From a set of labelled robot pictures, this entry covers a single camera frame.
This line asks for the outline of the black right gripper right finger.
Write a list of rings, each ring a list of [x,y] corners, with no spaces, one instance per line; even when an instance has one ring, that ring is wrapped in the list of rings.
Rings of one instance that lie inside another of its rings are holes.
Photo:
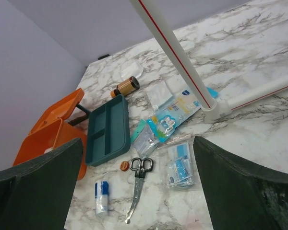
[[[193,142],[215,230],[288,230],[288,174],[228,152],[207,139]]]

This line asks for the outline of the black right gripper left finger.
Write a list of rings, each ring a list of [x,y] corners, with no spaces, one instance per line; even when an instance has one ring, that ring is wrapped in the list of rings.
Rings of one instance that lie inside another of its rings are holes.
[[[0,230],[62,230],[84,154],[80,138],[0,171]]]

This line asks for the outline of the alcohol pad packets bag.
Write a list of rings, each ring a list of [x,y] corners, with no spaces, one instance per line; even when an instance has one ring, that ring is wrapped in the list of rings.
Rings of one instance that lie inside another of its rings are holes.
[[[168,148],[167,183],[171,189],[183,189],[194,184],[189,143],[184,142]]]

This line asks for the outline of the teal-header small packet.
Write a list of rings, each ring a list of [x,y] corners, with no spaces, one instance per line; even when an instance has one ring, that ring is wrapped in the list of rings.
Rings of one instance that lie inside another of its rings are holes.
[[[132,147],[141,159],[149,157],[159,144],[158,138],[143,119],[140,120],[133,132],[131,142]]]

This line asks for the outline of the white-blue dressing pouch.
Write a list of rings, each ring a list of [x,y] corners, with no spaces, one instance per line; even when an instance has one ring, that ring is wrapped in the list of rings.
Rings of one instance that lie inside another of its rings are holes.
[[[165,112],[172,118],[180,118],[193,115],[201,108],[201,104],[188,86],[181,87],[173,97],[161,105],[156,113]]]

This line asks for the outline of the brown medicine bottle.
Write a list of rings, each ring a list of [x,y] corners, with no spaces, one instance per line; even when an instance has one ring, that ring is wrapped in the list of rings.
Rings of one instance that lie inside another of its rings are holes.
[[[134,76],[131,76],[125,81],[118,84],[117,87],[113,91],[110,92],[110,95],[112,98],[120,94],[123,96],[127,96],[128,94],[138,89],[140,89],[140,84],[138,80]]]

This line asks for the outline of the orange medicine kit box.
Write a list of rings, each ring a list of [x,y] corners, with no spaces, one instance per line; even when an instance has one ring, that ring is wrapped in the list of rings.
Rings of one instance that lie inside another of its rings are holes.
[[[82,140],[85,154],[87,135],[65,121],[72,115],[83,96],[84,91],[79,88],[50,106],[22,142],[13,165],[43,155],[74,138]]]

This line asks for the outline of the small round orange tin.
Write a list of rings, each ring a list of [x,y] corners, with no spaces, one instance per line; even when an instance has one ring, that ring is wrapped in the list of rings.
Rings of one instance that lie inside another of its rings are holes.
[[[125,172],[129,169],[129,162],[128,161],[123,161],[121,164],[120,164],[120,170]]]

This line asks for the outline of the teal divided tray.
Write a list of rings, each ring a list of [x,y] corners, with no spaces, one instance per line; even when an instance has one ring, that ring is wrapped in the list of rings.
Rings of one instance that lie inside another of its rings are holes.
[[[128,102],[118,95],[89,116],[85,164],[97,167],[128,152],[130,147]]]

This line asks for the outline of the clear gauze pad packet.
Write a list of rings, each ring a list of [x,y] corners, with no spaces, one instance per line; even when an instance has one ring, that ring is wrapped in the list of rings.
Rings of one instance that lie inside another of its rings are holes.
[[[172,92],[164,81],[153,86],[146,94],[154,111],[158,110],[173,97]]]

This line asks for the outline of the clear plastic packet far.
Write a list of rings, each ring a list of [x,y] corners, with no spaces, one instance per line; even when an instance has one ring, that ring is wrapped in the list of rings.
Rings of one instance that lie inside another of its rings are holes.
[[[138,61],[128,62],[123,65],[121,69],[121,78],[123,80],[128,79],[129,77],[135,77],[139,79],[143,74],[143,67]]]

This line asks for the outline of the white PVC pipe frame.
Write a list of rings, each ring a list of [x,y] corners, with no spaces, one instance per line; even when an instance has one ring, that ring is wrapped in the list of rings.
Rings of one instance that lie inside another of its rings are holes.
[[[214,99],[186,55],[165,17],[151,0],[131,0],[142,21],[155,37],[167,57],[187,83],[201,104],[202,111],[210,120],[218,120],[233,111],[263,98],[288,89],[288,75],[245,92],[229,100]]]

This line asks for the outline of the black-handled scissors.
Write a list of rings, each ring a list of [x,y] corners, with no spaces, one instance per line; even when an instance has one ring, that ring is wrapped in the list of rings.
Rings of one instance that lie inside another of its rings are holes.
[[[144,179],[147,172],[153,170],[154,162],[151,158],[133,158],[130,162],[130,169],[134,171],[135,183],[132,204],[126,215],[125,223],[129,224],[131,217],[139,203],[141,192],[144,184]]]

